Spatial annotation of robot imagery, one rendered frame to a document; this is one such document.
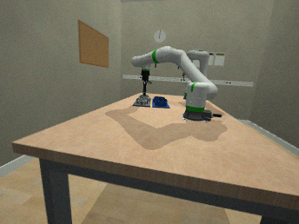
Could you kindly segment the blue tray with octagonal pockets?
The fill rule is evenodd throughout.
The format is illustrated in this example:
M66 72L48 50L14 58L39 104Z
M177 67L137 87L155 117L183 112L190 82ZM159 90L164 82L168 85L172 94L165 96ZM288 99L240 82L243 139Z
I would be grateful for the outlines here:
M167 99L162 96L154 96L152 100L152 108L165 108L170 109L169 104L167 103Z

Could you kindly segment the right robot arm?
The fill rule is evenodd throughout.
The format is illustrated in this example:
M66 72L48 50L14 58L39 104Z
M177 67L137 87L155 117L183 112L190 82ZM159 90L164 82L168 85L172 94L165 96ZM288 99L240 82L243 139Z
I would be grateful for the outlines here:
M208 68L208 61L209 61L208 52L191 50L191 51L187 52L186 55L188 56L188 58L190 59L191 62L193 62L193 60L199 60L199 62L200 62L200 70L199 71L207 78L207 68ZM186 82L186 85L185 85L185 96L183 98L185 100L187 97L188 85L190 83L191 83L191 81L188 81L188 82Z

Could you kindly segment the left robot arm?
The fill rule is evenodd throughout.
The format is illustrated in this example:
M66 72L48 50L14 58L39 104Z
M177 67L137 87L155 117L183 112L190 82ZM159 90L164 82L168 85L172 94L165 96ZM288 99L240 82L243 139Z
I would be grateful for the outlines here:
M183 117L191 121L208 122L213 116L222 117L204 109L206 100L216 97L217 87L196 68L183 50L166 46L143 56L135 56L131 63L134 67L142 68L140 73L142 76L150 76L152 63L175 63L191 80L187 89L186 110Z

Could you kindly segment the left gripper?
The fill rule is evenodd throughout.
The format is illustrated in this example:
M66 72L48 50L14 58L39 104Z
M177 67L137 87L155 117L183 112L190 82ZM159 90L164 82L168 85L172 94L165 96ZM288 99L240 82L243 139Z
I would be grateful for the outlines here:
M142 76L142 80L144 81L144 83L143 83L143 95L146 96L146 85L147 85L146 81L149 80L149 77L148 76Z

